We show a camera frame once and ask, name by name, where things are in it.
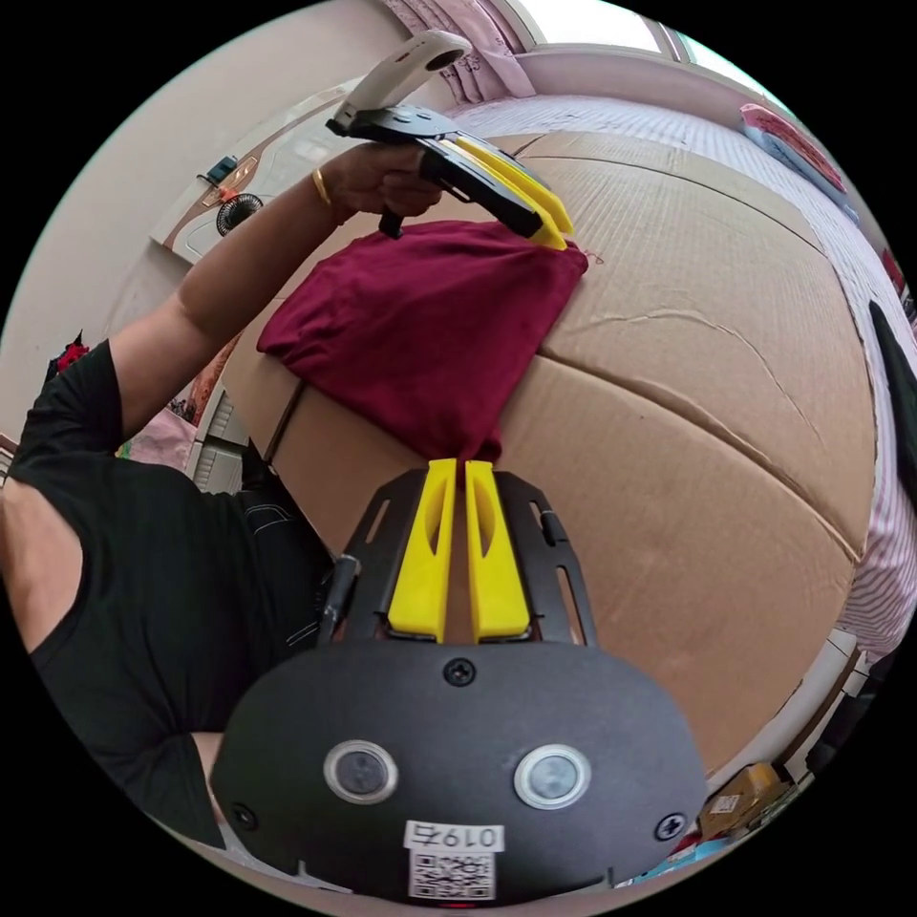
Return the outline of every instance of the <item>red object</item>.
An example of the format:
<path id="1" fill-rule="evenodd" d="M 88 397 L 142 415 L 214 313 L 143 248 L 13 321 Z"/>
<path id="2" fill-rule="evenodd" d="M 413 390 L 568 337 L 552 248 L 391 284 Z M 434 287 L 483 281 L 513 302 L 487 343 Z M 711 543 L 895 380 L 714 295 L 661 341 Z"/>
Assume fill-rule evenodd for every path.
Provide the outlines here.
<path id="1" fill-rule="evenodd" d="M 77 344 L 76 342 L 68 344 L 67 350 L 57 357 L 57 371 L 63 373 L 68 366 L 75 363 L 81 356 L 85 356 L 88 352 L 89 348 L 82 344 Z"/>
<path id="2" fill-rule="evenodd" d="M 425 459 L 496 461 L 501 411 L 587 268 L 499 223 L 374 233 L 316 266 L 258 350 Z"/>
<path id="3" fill-rule="evenodd" d="M 887 248 L 882 253 L 882 266 L 885 268 L 888 279 L 894 284 L 895 290 L 900 296 L 905 291 L 905 275 L 898 267 L 895 256 Z"/>
<path id="4" fill-rule="evenodd" d="M 696 843 L 700 843 L 701 837 L 702 835 L 700 831 L 692 831 L 691 834 L 686 834 L 681 839 L 681 841 L 678 843 L 678 845 L 675 847 L 675 849 L 672 851 L 672 853 L 669 854 L 669 856 L 673 857 L 676 853 L 678 853 L 681 850 L 684 850 L 686 847 L 690 847 Z"/>
<path id="5" fill-rule="evenodd" d="M 754 102 L 743 105 L 739 111 L 742 114 L 742 120 L 749 127 L 757 127 L 759 131 L 773 134 L 774 137 L 781 139 L 787 146 L 799 153 L 822 178 L 830 181 L 842 194 L 847 193 L 847 188 L 838 170 L 827 160 L 821 150 L 810 143 L 789 121 Z"/>

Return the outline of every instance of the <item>bed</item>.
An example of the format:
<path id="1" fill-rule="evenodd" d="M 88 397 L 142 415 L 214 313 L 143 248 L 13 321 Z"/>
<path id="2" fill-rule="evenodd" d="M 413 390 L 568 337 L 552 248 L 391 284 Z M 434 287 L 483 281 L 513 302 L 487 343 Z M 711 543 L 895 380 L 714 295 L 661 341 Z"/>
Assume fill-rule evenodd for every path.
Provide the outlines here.
<path id="1" fill-rule="evenodd" d="M 613 98 L 534 96 L 458 108 L 451 117 L 480 137 L 591 131 L 654 140 L 715 160 L 769 187 L 805 217 L 831 261 L 864 342 L 875 402 L 876 479 L 866 549 L 839 627 L 874 661 L 901 642 L 917 604 L 917 514 L 898 481 L 885 365 L 869 301 L 885 313 L 917 373 L 917 343 L 879 255 L 821 191 L 742 134 L 702 118 Z"/>

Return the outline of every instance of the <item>black pants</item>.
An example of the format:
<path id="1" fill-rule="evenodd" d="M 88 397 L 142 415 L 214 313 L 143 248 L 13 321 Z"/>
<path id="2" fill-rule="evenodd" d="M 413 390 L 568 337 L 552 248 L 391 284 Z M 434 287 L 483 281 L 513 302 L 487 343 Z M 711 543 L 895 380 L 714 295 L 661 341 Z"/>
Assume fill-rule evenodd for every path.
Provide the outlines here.
<path id="1" fill-rule="evenodd" d="M 276 664 L 315 646 L 333 557 L 250 442 L 242 469 L 239 498 L 268 584 Z"/>

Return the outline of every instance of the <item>qr code label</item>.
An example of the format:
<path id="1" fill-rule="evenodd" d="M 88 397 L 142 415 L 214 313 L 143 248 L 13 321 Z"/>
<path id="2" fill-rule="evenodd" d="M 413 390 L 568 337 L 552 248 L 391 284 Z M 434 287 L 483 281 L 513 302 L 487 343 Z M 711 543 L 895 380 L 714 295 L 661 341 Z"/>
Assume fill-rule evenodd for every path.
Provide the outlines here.
<path id="1" fill-rule="evenodd" d="M 717 797 L 710 808 L 711 815 L 731 815 L 738 806 L 741 796 L 720 796 Z"/>
<path id="2" fill-rule="evenodd" d="M 493 901 L 494 854 L 421 853 L 411 850 L 408 894 L 426 901 Z"/>

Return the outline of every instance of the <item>cardboard sheet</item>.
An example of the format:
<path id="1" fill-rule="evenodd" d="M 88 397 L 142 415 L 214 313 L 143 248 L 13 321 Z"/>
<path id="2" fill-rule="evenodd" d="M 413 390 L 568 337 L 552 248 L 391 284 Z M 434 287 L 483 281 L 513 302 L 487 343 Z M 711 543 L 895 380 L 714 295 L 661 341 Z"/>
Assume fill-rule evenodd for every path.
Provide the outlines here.
<path id="1" fill-rule="evenodd" d="M 504 412 L 501 467 L 554 504 L 603 646 L 673 693 L 712 773 L 799 684 L 863 551 L 875 428 L 849 307 L 796 208 L 718 163 L 607 135 L 497 143 L 560 194 L 592 262 Z M 448 199 L 426 219 L 491 218 Z M 354 220 L 284 295 L 374 229 Z M 266 320 L 224 374 L 262 449 L 296 388 L 254 351 Z M 375 488 L 423 461 L 306 391 L 274 465 L 339 549 Z"/>

